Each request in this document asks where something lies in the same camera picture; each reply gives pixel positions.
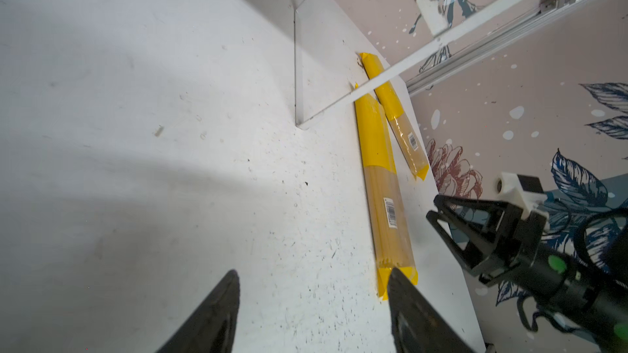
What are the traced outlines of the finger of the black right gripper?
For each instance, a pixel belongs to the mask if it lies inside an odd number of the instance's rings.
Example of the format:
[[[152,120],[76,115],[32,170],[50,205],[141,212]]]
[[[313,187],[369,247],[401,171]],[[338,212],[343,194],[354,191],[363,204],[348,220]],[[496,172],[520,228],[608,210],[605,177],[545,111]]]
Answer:
[[[463,199],[437,195],[433,225],[446,223],[465,235],[497,235],[520,220],[520,207],[505,201]]]
[[[510,209],[485,208],[474,214],[484,217],[485,222],[468,219],[451,208],[430,211],[427,219],[463,269],[472,276],[496,277],[510,264],[510,223],[507,221]],[[465,235],[466,246],[456,243],[445,232],[443,223]]]

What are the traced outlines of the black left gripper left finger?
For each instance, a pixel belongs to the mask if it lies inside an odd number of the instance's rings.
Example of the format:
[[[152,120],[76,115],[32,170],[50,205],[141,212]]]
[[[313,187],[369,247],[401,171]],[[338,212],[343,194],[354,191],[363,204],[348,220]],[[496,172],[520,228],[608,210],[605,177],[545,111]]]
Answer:
[[[232,352],[239,307],[240,278],[230,270],[157,352]]]

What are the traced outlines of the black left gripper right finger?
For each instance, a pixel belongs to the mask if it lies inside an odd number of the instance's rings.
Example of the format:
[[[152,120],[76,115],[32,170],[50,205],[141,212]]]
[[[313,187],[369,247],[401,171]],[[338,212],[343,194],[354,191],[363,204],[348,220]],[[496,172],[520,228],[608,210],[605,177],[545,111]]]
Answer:
[[[472,351],[397,268],[389,276],[388,296],[397,352]]]

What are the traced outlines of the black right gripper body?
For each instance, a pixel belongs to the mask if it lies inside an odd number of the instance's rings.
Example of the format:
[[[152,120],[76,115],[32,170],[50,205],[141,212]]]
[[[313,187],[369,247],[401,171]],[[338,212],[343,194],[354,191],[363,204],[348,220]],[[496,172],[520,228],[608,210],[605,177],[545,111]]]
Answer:
[[[517,302],[520,320],[536,333],[539,317],[561,333],[584,331],[603,352],[627,351],[627,229],[623,229],[605,254],[608,271],[595,265],[585,246],[588,226],[614,217],[627,217],[627,209],[597,214],[576,232],[578,260],[543,244],[533,260],[523,259],[511,270],[491,278],[487,286],[508,281],[525,292]]]

